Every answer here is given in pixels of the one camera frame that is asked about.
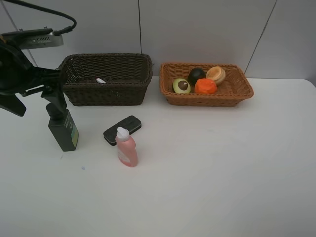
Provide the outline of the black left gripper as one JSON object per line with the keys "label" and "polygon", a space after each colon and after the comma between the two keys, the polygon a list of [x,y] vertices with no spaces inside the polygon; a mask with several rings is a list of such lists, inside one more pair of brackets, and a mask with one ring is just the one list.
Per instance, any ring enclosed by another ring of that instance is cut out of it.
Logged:
{"label": "black left gripper", "polygon": [[22,117],[26,107],[15,95],[23,97],[42,92],[49,104],[46,110],[52,120],[64,120],[67,105],[60,70],[35,67],[24,53],[4,41],[0,42],[0,107]]}

